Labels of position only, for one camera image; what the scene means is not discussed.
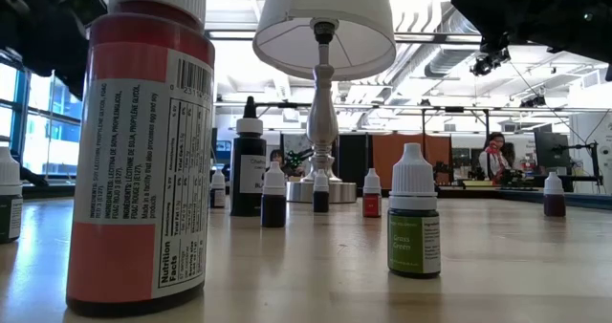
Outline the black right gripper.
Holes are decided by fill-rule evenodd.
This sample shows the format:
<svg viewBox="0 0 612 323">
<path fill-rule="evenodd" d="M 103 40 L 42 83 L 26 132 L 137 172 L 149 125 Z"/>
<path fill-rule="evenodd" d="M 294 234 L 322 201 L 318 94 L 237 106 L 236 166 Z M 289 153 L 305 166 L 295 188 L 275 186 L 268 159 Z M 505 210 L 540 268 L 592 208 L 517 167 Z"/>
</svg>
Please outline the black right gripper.
<svg viewBox="0 0 612 323">
<path fill-rule="evenodd" d="M 484 38 L 510 35 L 509 0 L 450 0 Z M 514 0 L 514 39 L 611 63 L 611 0 Z"/>
</svg>

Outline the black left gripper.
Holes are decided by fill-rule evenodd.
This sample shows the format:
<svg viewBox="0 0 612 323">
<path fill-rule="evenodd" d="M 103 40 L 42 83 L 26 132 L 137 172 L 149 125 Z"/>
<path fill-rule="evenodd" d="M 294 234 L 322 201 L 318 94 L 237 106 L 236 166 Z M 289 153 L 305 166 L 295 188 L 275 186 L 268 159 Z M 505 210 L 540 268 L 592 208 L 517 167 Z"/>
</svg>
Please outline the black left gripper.
<svg viewBox="0 0 612 323">
<path fill-rule="evenodd" d="M 88 30 L 107 13 L 104 0 L 59 0 L 67 14 L 60 26 L 63 65 L 58 76 L 77 99 L 83 98 L 88 57 Z M 1 0 L 1 64 L 17 70 L 51 73 L 56 65 L 43 51 L 50 39 L 43 23 L 56 11 L 57 0 Z"/>
</svg>

